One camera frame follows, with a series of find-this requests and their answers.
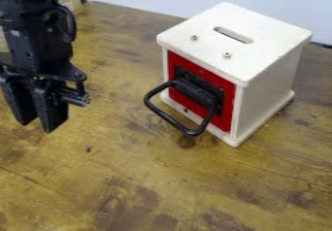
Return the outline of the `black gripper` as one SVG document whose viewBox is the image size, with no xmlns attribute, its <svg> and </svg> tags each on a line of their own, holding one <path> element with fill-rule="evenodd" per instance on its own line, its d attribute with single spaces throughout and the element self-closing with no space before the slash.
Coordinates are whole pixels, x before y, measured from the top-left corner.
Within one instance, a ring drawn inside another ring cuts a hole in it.
<svg viewBox="0 0 332 231">
<path fill-rule="evenodd" d="M 76 28 L 65 25 L 64 20 L 36 20 L 21 24 L 6 23 L 4 35 L 10 57 L 8 66 L 30 77 L 76 85 L 75 88 L 64 85 L 56 92 L 48 88 L 34 88 L 30 96 L 21 80 L 0 78 L 5 101 L 17 122 L 26 125 L 38 117 L 44 132 L 51 133 L 67 121 L 67 103 L 81 107 L 89 103 L 83 83 L 87 75 L 71 64 Z"/>
</svg>

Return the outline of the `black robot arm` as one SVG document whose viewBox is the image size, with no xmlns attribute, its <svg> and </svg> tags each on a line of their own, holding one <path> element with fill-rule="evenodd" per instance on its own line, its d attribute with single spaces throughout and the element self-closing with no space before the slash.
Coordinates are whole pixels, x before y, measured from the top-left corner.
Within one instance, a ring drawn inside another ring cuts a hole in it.
<svg viewBox="0 0 332 231">
<path fill-rule="evenodd" d="M 52 132 L 68 107 L 89 103 L 87 74 L 71 63 L 76 20 L 59 0 L 0 0 L 0 27 L 8 50 L 0 51 L 0 88 L 17 122 L 33 119 Z"/>
</svg>

